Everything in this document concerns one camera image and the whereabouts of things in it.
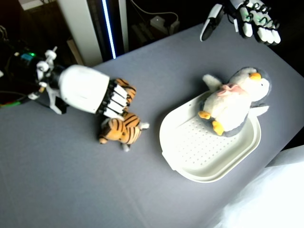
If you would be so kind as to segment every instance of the stuffed tiger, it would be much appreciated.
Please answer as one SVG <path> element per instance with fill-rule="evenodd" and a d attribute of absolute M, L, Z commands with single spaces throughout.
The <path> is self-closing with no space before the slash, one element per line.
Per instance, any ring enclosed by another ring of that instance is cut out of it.
<path fill-rule="evenodd" d="M 130 106 L 130 103 L 136 95 L 136 88 L 130 85 L 127 80 L 121 78 L 116 79 L 115 82 L 127 92 L 127 106 Z"/>
<path fill-rule="evenodd" d="M 130 150 L 133 144 L 141 135 L 142 130 L 149 128 L 148 123 L 140 122 L 137 115 L 125 112 L 124 121 L 117 118 L 108 118 L 101 124 L 99 142 L 105 144 L 108 140 L 120 141 L 124 151 Z"/>

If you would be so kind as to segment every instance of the gray table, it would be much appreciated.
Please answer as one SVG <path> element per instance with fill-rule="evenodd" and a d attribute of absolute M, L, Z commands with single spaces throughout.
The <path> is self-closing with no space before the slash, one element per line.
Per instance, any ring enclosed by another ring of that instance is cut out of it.
<path fill-rule="evenodd" d="M 137 86 L 131 109 L 151 128 L 129 153 L 99 145 L 98 120 L 36 103 L 0 111 L 1 228 L 198 228 L 263 169 L 304 126 L 304 79 L 268 47 L 223 21 L 201 43 L 202 25 L 96 67 Z M 159 128 L 173 108 L 206 91 L 205 73 L 228 78 L 266 70 L 273 91 L 259 118 L 258 148 L 215 183 L 192 182 L 161 156 Z"/>

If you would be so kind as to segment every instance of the orange beak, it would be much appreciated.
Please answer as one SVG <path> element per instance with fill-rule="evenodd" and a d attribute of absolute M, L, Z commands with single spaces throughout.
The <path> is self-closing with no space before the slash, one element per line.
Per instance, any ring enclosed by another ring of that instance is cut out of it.
<path fill-rule="evenodd" d="M 262 76 L 259 73 L 252 73 L 252 74 L 250 74 L 249 77 L 251 80 L 255 80 L 255 81 L 259 81 L 262 79 Z"/>

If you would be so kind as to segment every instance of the white basket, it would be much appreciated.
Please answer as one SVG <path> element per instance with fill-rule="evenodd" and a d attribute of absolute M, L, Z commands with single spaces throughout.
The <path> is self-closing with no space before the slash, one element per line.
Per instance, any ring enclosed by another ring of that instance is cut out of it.
<path fill-rule="evenodd" d="M 199 102 L 209 93 L 188 101 L 170 112 L 160 129 L 162 155 L 170 167 L 196 182 L 214 182 L 224 177 L 260 143 L 261 128 L 256 116 L 249 115 L 235 136 L 209 133 L 198 117 Z"/>

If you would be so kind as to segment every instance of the plush toy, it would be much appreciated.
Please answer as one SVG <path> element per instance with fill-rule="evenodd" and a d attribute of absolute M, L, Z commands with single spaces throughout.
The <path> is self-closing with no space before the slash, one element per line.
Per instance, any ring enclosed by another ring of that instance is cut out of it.
<path fill-rule="evenodd" d="M 258 116 L 269 108 L 262 103 L 271 90 L 270 78 L 263 70 L 245 67 L 227 84 L 211 75 L 204 75 L 203 81 L 212 94 L 201 101 L 198 115 L 206 128 L 219 136 L 239 133 L 249 112 Z"/>
<path fill-rule="evenodd" d="M 130 150 L 130 145 L 136 142 L 142 130 L 148 129 L 148 123 L 142 123 L 139 117 L 129 112 L 130 103 L 136 95 L 136 88 L 124 79 L 116 79 L 115 82 L 127 92 L 127 107 L 120 118 L 107 118 L 101 124 L 99 142 L 105 144 L 108 140 L 119 141 L 124 151 Z"/>

